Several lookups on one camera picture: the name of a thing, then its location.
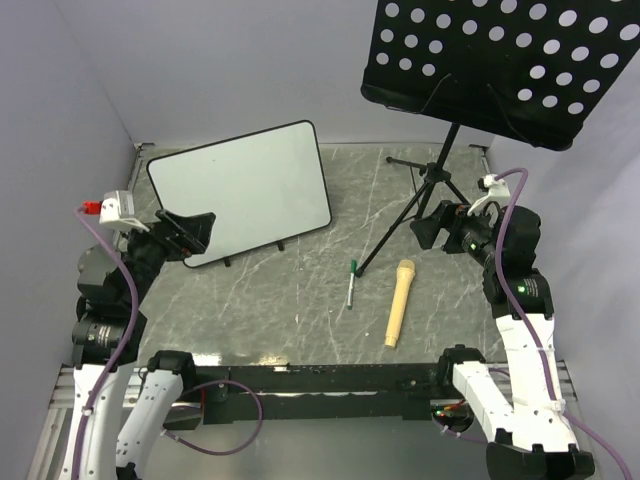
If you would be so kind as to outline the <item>white whiteboard with black frame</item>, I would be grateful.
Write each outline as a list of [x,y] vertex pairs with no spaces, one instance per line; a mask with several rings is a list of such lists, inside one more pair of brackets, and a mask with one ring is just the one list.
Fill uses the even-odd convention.
[[316,231],[332,211],[313,123],[302,120],[154,158],[146,171],[162,208],[216,216],[189,268]]

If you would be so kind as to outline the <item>white marker pen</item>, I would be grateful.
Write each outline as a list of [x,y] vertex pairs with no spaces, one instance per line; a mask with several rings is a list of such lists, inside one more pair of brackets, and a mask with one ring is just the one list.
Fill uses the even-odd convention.
[[352,275],[350,273],[348,293],[347,293],[347,309],[348,310],[352,310],[352,308],[353,308],[354,292],[355,292],[355,280],[356,280],[356,275],[354,276],[354,275]]

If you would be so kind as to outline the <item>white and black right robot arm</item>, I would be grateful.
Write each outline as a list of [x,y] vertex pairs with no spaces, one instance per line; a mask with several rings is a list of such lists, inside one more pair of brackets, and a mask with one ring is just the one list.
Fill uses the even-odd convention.
[[554,307],[548,282],[535,268],[540,218],[525,207],[492,218],[442,201],[411,229],[422,248],[440,231],[447,254],[466,253],[483,269],[483,291],[507,356],[511,396],[504,397],[483,355],[456,345],[444,350],[436,375],[448,398],[463,396],[487,439],[492,479],[587,479],[593,455],[581,449],[564,416],[554,352]]

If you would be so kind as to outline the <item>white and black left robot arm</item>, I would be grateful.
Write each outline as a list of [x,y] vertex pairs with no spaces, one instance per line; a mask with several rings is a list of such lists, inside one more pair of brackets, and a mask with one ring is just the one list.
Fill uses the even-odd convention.
[[96,202],[75,215],[97,243],[78,261],[74,405],[60,476],[138,479],[171,403],[189,400],[198,387],[191,354],[163,353],[151,372],[159,386],[136,404],[129,420],[120,420],[147,322],[140,306],[166,263],[206,251],[216,216],[160,209],[155,221],[143,223]]

